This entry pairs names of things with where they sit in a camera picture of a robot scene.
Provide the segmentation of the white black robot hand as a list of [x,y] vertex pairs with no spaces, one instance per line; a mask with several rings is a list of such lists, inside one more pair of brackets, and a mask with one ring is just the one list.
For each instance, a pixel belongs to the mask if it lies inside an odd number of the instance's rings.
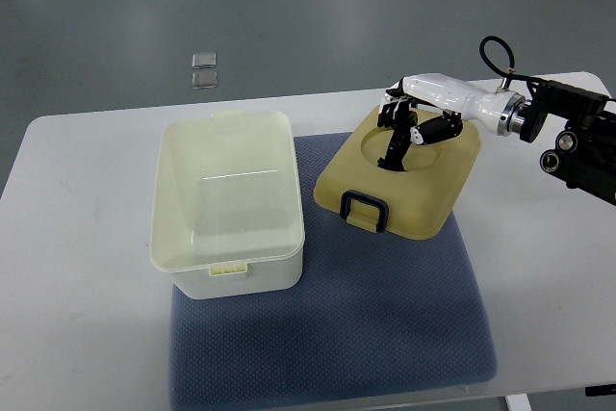
[[468,120],[477,120],[490,132],[507,136],[525,99],[512,90],[490,92],[469,82],[439,73],[407,76],[385,90],[376,125],[398,128],[396,117],[406,104],[417,103],[443,112],[403,132],[415,145],[428,145],[457,137]]

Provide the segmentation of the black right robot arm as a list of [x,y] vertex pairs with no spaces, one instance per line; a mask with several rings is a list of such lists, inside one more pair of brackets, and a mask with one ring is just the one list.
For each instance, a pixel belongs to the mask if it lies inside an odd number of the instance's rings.
[[526,83],[530,98],[514,97],[498,113],[498,133],[516,133],[525,142],[538,137],[549,115],[566,120],[554,148],[542,153],[540,167],[563,181],[569,189],[590,193],[615,203],[615,114],[605,108],[611,98],[554,80],[518,74],[509,44],[487,36],[479,55],[498,74],[498,92],[509,90],[513,81]]

